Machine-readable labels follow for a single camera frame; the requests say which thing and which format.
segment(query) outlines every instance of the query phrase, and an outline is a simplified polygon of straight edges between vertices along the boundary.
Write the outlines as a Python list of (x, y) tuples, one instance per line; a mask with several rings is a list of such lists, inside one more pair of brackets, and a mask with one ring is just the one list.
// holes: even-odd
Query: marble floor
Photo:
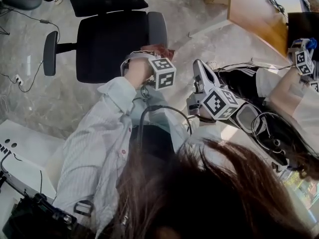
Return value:
[[(178, 77), (174, 90), (164, 91), (171, 106), (183, 109), (192, 89), (192, 64), (197, 58), (214, 60), (217, 66), (246, 62), (251, 57), (281, 62), (281, 58), (255, 36), (238, 26), (230, 25), (199, 38), (187, 37), (189, 31), (199, 27), (221, 13), (226, 6), (205, 5), (203, 0), (146, 0), (147, 11), (164, 14), (170, 48), (176, 50), (173, 63)], [(61, 43), (75, 42), (81, 18), (76, 18), (70, 0), (60, 5), (44, 2), (28, 15), (47, 19), (57, 24)], [(24, 15), (11, 12), (0, 18), (0, 25), (10, 35), (0, 36), (0, 72), (11, 78), (19, 74), (28, 89), (42, 59), (46, 36), (55, 30), (52, 25), (41, 24)], [(34, 85), (23, 93), (8, 78), (0, 76), (0, 119), (6, 118), (31, 129), (59, 138), (66, 138), (75, 130), (81, 118), (99, 98), (99, 85), (84, 84), (76, 80), (75, 52), (57, 55), (57, 73), (46, 77), (40, 68)]]

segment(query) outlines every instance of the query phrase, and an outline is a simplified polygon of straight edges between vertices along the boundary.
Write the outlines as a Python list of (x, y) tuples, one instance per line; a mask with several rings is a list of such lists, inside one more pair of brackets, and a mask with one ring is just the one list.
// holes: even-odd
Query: plug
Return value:
[(16, 79), (16, 82), (19, 83), (19, 85), (23, 85), (24, 81), (21, 79), (19, 74), (17, 74), (14, 78)]

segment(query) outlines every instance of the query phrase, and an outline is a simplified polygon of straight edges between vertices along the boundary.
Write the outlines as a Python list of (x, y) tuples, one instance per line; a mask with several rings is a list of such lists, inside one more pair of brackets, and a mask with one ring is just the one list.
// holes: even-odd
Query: white shirt sleeve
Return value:
[(117, 153), (113, 151), (114, 144), (123, 132), (123, 120), (128, 119), (126, 114), (136, 95), (124, 77), (111, 80), (98, 91), (102, 93), (101, 99), (85, 115), (62, 150), (65, 161), (54, 206), (63, 210), (93, 198), (106, 159), (116, 159), (109, 155)]
[(305, 89), (293, 118), (307, 134), (319, 135), (319, 94), (313, 88)]

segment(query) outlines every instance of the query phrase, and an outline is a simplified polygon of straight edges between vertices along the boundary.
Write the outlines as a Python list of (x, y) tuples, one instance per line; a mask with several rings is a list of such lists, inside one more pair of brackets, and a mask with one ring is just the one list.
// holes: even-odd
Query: hand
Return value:
[(129, 63), (129, 70), (124, 76), (132, 86), (137, 89), (144, 81), (151, 77), (153, 71), (146, 58), (132, 59)]

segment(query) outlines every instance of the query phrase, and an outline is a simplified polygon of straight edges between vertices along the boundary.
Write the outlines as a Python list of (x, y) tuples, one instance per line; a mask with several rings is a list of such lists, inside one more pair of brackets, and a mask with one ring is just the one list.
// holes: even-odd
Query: wooden desk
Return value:
[[(276, 0), (288, 12), (301, 12), (300, 0)], [(236, 24), (255, 34), (284, 58), (287, 56), (287, 19), (268, 0), (229, 0), (228, 13), (189, 33), (189, 37)]]

